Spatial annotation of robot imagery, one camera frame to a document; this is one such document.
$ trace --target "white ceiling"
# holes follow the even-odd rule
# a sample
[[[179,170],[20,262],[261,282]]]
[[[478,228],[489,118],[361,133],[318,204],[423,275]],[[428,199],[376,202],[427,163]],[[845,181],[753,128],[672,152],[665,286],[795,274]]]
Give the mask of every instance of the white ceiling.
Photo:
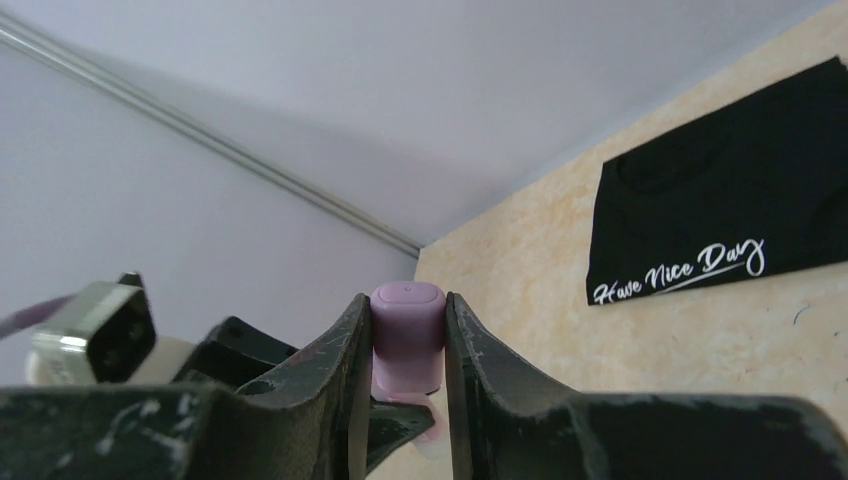
[[[428,243],[827,0],[0,0]]]

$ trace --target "hanging shirt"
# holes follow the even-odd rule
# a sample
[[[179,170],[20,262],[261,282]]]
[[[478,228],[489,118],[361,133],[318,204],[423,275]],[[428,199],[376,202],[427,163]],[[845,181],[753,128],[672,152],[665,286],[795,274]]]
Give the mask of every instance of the hanging shirt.
[[[604,163],[590,305],[848,260],[838,58]]]

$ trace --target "metal rail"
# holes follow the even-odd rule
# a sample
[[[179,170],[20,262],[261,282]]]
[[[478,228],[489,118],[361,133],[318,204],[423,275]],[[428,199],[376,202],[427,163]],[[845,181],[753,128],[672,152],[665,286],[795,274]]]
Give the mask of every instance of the metal rail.
[[[0,43],[8,45],[54,70],[120,101],[137,112],[167,125],[186,138],[253,172],[262,179],[285,189],[397,250],[413,258],[418,258],[421,244],[378,222],[344,200],[275,166],[272,162],[258,157],[197,119],[98,67],[2,10],[0,10]]]

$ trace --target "purple cable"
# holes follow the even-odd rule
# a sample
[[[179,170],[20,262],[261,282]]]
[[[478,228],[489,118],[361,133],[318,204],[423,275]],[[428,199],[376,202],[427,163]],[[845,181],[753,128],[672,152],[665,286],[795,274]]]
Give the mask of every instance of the purple cable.
[[[36,303],[31,307],[19,310],[3,320],[0,320],[0,340],[22,330],[26,330],[27,328],[44,323],[48,318],[68,303],[68,300],[74,297],[75,295],[67,295],[47,300],[45,302]]]

